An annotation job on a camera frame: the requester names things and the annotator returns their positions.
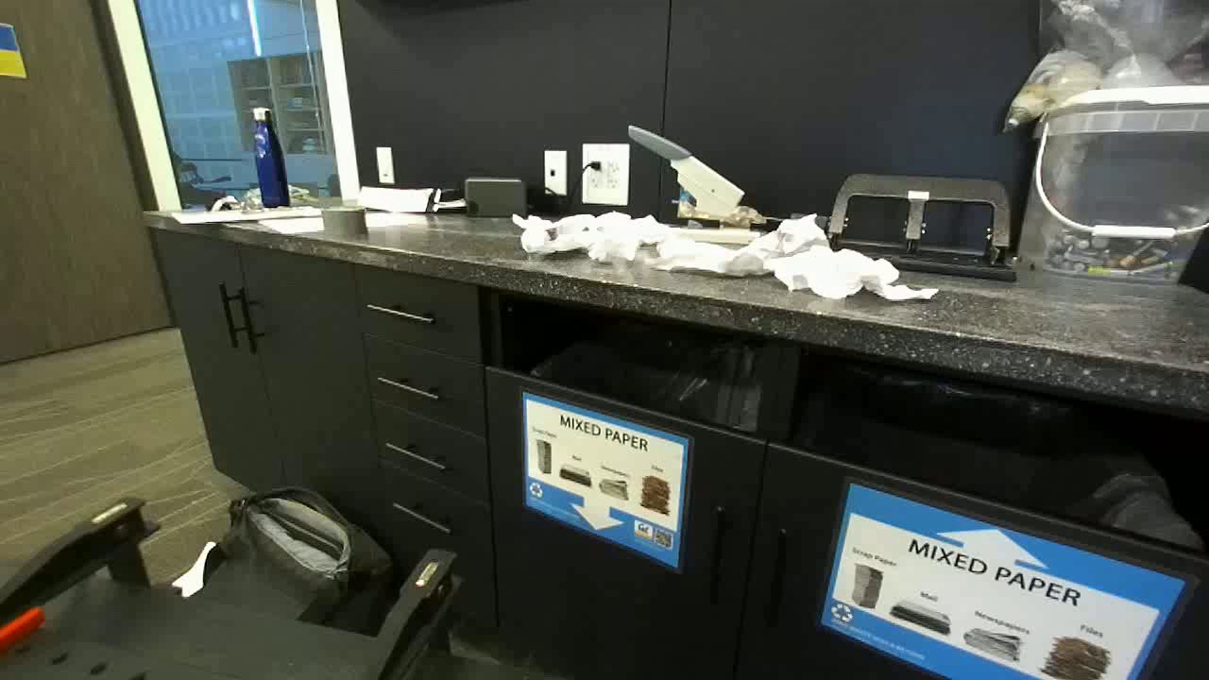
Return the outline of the black recycle bin bag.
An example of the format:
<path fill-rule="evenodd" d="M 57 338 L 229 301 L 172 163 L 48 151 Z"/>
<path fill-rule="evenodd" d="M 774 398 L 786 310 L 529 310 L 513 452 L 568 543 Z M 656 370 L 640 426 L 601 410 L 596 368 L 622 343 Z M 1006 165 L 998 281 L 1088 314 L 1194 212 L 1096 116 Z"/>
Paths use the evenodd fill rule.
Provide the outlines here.
<path fill-rule="evenodd" d="M 800 350 L 774 342 L 612 334 L 546 355 L 533 377 L 743 436 L 781 436 L 797 370 Z"/>
<path fill-rule="evenodd" d="M 1207 504 L 1188 486 L 1199 425 L 853 363 L 819 368 L 797 413 L 800 451 L 1158 543 L 1207 549 Z"/>

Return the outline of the white double wall outlet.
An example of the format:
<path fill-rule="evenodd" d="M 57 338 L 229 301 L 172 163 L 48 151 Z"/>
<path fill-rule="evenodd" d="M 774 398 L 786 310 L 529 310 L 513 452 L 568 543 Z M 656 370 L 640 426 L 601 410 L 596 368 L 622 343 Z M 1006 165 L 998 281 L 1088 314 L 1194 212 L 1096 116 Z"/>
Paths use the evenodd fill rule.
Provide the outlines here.
<path fill-rule="evenodd" d="M 596 208 L 622 208 L 632 192 L 632 149 L 586 145 L 581 149 L 581 199 Z"/>

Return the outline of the mixed paper sign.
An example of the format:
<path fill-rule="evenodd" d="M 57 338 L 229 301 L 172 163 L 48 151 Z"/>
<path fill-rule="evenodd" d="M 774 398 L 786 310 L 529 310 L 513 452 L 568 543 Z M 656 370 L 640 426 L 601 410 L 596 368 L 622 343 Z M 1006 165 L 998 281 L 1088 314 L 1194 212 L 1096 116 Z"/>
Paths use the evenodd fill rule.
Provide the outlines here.
<path fill-rule="evenodd" d="M 849 484 L 819 624 L 940 680 L 1141 680 L 1188 581 Z"/>
<path fill-rule="evenodd" d="M 612 549 L 684 566 L 690 440 L 569 399 L 523 398 L 523 504 Z"/>

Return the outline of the white light switch plate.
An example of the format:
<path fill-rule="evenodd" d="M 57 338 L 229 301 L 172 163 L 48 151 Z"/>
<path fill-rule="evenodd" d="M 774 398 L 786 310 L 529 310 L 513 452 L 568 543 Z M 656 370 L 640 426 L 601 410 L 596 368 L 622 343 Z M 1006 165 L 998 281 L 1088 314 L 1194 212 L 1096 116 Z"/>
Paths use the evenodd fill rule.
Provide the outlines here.
<path fill-rule="evenodd" d="M 382 184 L 396 184 L 396 160 L 393 149 L 374 149 L 374 165 Z"/>

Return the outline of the black cabinet with drawers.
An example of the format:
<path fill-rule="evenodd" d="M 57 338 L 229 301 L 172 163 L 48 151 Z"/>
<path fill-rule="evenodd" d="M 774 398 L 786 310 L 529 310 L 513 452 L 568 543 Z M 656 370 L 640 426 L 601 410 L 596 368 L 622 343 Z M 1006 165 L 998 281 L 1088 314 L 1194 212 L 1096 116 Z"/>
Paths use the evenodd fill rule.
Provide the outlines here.
<path fill-rule="evenodd" d="M 507 228 L 363 238 L 166 228 L 155 238 L 213 462 L 252 491 L 306 484 L 396 558 L 456 557 L 464 619 L 568 680 L 940 680 L 819 624 L 849 484 L 1102 551 L 1188 581 L 1141 680 L 1209 680 L 1209 551 L 1052 517 L 800 451 L 833 363 L 962 377 L 1199 425 L 1209 305 L 1188 286 L 957 284 L 930 301 L 824 301 L 768 281 L 538 260 Z M 790 426 L 743 436 L 533 377 L 592 338 L 747 338 L 800 350 Z M 523 504 L 523 398 L 690 440 L 684 566 Z"/>

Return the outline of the white small wall plate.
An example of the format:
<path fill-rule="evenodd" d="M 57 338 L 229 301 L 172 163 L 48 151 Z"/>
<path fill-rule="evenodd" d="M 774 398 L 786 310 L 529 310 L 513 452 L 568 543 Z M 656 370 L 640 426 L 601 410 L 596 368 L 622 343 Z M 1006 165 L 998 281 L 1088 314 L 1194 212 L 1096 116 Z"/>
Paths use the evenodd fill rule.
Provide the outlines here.
<path fill-rule="evenodd" d="M 568 198 L 569 189 L 569 179 L 568 179 L 568 163 L 569 155 L 568 151 L 546 151 L 546 192 L 548 198 Z"/>

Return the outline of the black three-hole punch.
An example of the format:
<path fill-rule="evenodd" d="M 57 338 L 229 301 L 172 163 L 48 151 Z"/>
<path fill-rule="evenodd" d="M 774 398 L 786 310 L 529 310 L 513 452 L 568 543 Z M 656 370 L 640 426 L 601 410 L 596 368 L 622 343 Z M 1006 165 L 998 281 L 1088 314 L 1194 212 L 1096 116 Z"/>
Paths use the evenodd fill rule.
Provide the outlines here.
<path fill-rule="evenodd" d="M 907 208 L 894 238 L 857 238 L 849 203 L 853 199 L 894 199 Z M 937 247 L 930 241 L 930 203 L 974 203 L 989 212 L 980 228 L 980 247 Z M 835 251 L 863 251 L 891 260 L 907 274 L 967 276 L 967 281 L 1015 281 L 1013 268 L 1013 212 L 1010 192 L 983 179 L 907 179 L 907 173 L 849 173 L 826 214 L 826 241 Z"/>

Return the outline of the right mixed paper sign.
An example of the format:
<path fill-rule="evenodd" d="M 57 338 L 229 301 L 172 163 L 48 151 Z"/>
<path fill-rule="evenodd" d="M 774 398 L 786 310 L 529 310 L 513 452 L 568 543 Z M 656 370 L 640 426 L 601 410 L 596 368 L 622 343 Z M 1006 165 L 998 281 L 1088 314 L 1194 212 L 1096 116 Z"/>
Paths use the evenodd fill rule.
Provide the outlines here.
<path fill-rule="evenodd" d="M 819 624 L 940 680 L 1141 680 L 1188 581 L 849 484 Z"/>

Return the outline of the black recycle bin bag right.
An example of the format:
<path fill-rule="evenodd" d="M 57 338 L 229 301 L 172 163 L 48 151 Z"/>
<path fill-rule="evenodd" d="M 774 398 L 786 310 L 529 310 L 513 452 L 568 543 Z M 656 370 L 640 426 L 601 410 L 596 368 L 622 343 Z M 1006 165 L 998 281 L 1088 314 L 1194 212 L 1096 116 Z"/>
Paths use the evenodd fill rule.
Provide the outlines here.
<path fill-rule="evenodd" d="M 1188 486 L 1199 425 L 853 363 L 819 368 L 797 413 L 800 451 L 1158 543 L 1207 549 L 1207 504 Z"/>

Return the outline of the grey white stapler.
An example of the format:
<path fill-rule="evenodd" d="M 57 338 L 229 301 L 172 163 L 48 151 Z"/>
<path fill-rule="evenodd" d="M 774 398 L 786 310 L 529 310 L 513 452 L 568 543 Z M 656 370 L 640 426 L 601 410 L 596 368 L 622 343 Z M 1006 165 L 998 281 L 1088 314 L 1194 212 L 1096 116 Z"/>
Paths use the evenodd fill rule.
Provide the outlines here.
<path fill-rule="evenodd" d="M 743 203 L 743 189 L 733 184 L 726 173 L 706 165 L 700 155 L 680 149 L 678 140 L 650 134 L 644 126 L 629 127 L 629 140 L 653 151 L 670 163 L 680 184 L 678 214 L 694 223 L 722 223 L 722 228 L 761 228 L 762 214 Z"/>

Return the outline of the left mixed paper sign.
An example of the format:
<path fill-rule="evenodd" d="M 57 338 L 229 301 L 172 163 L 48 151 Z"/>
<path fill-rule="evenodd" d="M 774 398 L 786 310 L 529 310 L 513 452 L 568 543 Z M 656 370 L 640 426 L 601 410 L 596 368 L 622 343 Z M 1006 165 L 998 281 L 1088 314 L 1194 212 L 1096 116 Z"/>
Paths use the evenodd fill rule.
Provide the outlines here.
<path fill-rule="evenodd" d="M 523 504 L 612 549 L 684 566 L 690 440 L 569 399 L 523 398 Z"/>

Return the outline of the blue water bottle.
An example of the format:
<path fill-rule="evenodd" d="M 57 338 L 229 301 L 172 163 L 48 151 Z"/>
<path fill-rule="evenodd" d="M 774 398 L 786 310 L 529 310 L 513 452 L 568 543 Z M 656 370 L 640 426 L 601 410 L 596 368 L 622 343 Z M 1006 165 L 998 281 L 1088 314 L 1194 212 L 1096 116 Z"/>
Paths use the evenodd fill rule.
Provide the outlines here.
<path fill-rule="evenodd" d="M 291 203 L 289 165 L 285 165 L 285 151 L 280 151 L 269 107 L 252 107 L 252 163 L 258 163 L 260 203 L 289 208 Z"/>

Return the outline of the black power adapter box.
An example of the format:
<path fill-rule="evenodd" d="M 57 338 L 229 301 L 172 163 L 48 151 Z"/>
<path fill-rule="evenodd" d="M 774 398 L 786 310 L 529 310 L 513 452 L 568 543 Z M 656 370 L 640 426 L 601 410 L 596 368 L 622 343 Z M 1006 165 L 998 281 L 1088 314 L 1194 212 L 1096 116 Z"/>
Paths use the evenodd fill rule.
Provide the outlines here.
<path fill-rule="evenodd" d="M 525 212 L 525 183 L 523 179 L 467 179 L 464 183 L 467 214 L 523 214 Z"/>

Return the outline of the plastic bag on container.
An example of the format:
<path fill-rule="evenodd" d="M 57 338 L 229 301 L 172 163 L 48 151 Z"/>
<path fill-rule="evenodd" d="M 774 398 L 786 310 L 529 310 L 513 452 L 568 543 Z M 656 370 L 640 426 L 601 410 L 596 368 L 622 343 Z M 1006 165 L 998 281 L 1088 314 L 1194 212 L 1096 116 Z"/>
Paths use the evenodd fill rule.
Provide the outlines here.
<path fill-rule="evenodd" d="M 1085 91 L 1207 80 L 1209 0 L 1038 0 L 1044 57 L 1006 107 L 1025 127 Z"/>

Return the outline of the black grey backpack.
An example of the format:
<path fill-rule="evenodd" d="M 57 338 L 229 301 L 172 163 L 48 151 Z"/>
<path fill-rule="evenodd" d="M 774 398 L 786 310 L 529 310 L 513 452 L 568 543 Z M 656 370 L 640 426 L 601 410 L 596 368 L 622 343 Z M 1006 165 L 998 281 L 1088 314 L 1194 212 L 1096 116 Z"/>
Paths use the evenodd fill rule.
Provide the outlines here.
<path fill-rule="evenodd" d="M 280 486 L 227 505 L 199 597 L 372 634 L 393 605 L 393 558 L 314 486 Z"/>

